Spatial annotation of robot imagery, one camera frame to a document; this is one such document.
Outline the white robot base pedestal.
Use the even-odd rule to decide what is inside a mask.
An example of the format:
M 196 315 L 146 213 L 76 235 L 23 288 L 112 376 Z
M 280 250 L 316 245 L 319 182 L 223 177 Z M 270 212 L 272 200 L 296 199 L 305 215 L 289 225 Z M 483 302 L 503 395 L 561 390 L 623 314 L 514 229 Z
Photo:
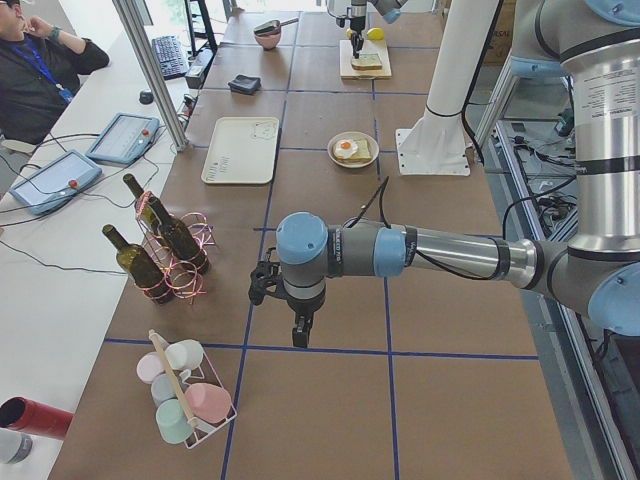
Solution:
M 424 114 L 412 128 L 396 131 L 402 175 L 470 174 L 465 156 L 465 104 L 500 8 L 499 0 L 450 4 Z

